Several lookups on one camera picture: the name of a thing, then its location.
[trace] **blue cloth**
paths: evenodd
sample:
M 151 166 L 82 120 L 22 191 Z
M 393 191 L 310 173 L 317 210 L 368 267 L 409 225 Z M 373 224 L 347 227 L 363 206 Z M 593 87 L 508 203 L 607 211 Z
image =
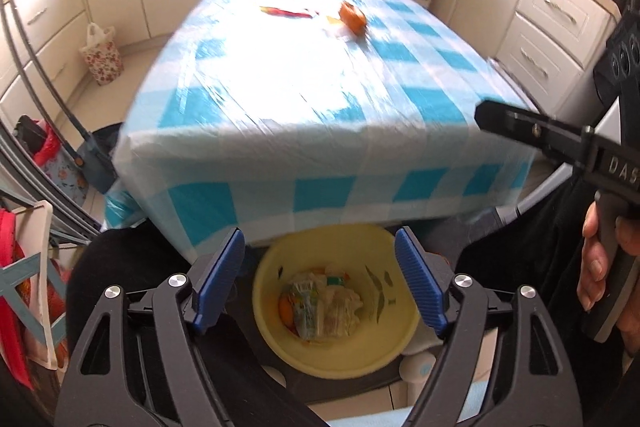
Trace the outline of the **blue cloth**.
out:
M 110 227 L 148 216 L 190 261 L 229 227 L 247 241 L 334 223 L 450 216 L 512 203 L 533 151 L 481 133 L 484 99 L 525 105 L 412 0 L 202 0 L 136 95 L 114 151 Z

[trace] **cabinet drawer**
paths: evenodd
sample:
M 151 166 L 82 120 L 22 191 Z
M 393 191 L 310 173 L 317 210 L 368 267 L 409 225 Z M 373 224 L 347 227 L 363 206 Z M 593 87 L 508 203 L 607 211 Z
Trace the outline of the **cabinet drawer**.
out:
M 51 118 L 55 120 L 59 111 L 56 111 L 56 102 L 49 93 L 42 82 L 36 84 L 33 79 L 37 77 L 37 73 L 33 64 L 30 62 L 25 68 L 29 78 L 32 79 L 32 84 L 38 98 L 42 102 L 42 105 L 47 110 Z M 33 120 L 41 120 L 42 115 L 36 108 L 36 105 L 31 100 L 29 92 L 25 87 L 22 79 L 18 76 L 6 90 L 5 94 L 0 100 L 0 108 L 2 109 L 2 117 L 4 119 L 5 126 L 12 130 L 15 124 L 22 115 L 26 114 Z
M 580 66 L 569 55 L 517 14 L 497 58 L 536 104 L 551 116 L 582 76 Z
M 88 20 L 83 12 L 38 52 L 42 67 L 65 101 L 69 99 L 87 72 L 84 60 L 78 52 L 78 49 L 86 44 L 87 24 Z M 60 106 L 45 86 L 33 63 L 29 62 L 24 70 L 45 110 L 55 120 L 60 115 Z M 0 107 L 4 115 L 4 123 L 10 129 L 15 126 L 21 115 L 26 114 L 34 120 L 42 118 L 20 76 L 5 92 L 0 100 Z
M 76 89 L 86 72 L 87 66 L 78 51 L 86 45 L 86 27 L 89 21 L 86 13 L 67 24 L 38 53 L 40 63 L 49 75 L 51 82 L 63 100 Z M 41 84 L 40 76 L 35 72 L 33 84 Z
M 583 67 L 611 15 L 593 0 L 520 0 L 518 12 L 554 38 Z
M 15 4 L 36 52 L 84 10 L 82 0 L 15 0 Z
M 15 27 L 14 17 L 11 15 L 9 3 L 4 5 L 4 12 L 6 13 L 7 22 L 9 23 L 9 31 L 11 32 L 18 57 L 20 58 L 20 63 L 24 65 L 29 62 L 29 55 L 27 54 L 27 48 L 22 44 L 20 35 L 18 35 L 18 30 Z M 0 41 L 0 93 L 2 93 L 18 74 L 18 68 L 15 67 L 14 59 L 9 51 L 9 44 L 7 43 L 7 38 L 4 35 L 4 31 L 2 31 L 1 25 Z

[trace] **plastic bowl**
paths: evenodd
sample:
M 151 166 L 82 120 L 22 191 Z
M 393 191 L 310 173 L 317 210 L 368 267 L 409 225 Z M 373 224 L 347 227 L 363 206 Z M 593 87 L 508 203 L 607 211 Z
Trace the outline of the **plastic bowl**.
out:
M 350 337 L 323 343 L 301 340 L 282 324 L 278 297 L 298 272 L 336 264 L 364 307 Z M 418 324 L 414 298 L 394 255 L 394 238 L 373 225 L 334 225 L 286 235 L 260 261 L 253 305 L 258 329 L 271 349 L 297 370 L 319 378 L 368 375 L 406 347 Z

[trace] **finger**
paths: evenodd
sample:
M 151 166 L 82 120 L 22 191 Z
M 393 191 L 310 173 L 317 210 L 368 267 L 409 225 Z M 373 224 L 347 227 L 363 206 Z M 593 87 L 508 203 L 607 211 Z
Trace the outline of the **finger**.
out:
M 593 201 L 587 210 L 582 226 L 582 237 L 593 237 L 598 231 L 598 213 L 596 211 L 596 202 Z
M 631 356 L 640 351 L 640 330 L 622 331 L 622 340 L 625 343 L 626 352 Z
M 640 221 L 616 219 L 616 239 L 629 255 L 640 255 Z
M 593 277 L 593 274 L 586 265 L 582 266 L 582 270 L 580 272 L 580 286 L 588 295 L 589 300 L 592 302 L 592 304 L 598 302 L 604 295 L 604 280 L 596 281 Z
M 640 331 L 640 281 L 636 283 L 616 324 L 623 333 Z
M 602 243 L 595 237 L 584 240 L 582 263 L 591 272 L 594 280 L 601 281 L 605 278 L 609 269 L 609 258 Z
M 590 299 L 587 291 L 584 289 L 581 283 L 578 283 L 578 289 L 576 293 L 578 294 L 578 301 L 580 301 L 582 308 L 584 309 L 584 311 L 588 312 L 593 307 L 593 301 Z

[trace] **plastic packaging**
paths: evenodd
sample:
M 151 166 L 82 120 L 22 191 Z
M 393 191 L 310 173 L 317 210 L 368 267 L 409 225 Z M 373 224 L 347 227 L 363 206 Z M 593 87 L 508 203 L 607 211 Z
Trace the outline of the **plastic packaging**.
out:
M 60 143 L 60 138 L 56 136 L 56 133 L 53 132 L 53 129 L 49 126 L 48 123 L 46 130 L 47 138 L 44 141 L 42 149 L 40 149 L 33 155 L 33 161 L 40 168 L 44 167 L 45 163 L 47 163 L 48 161 L 55 159 L 55 157 L 60 152 L 60 147 L 62 146 L 62 144 Z
M 305 341 L 352 335 L 360 323 L 356 311 L 364 304 L 356 292 L 345 287 L 346 279 L 348 276 L 335 266 L 328 266 L 324 273 L 315 269 L 296 274 L 278 302 L 283 324 Z

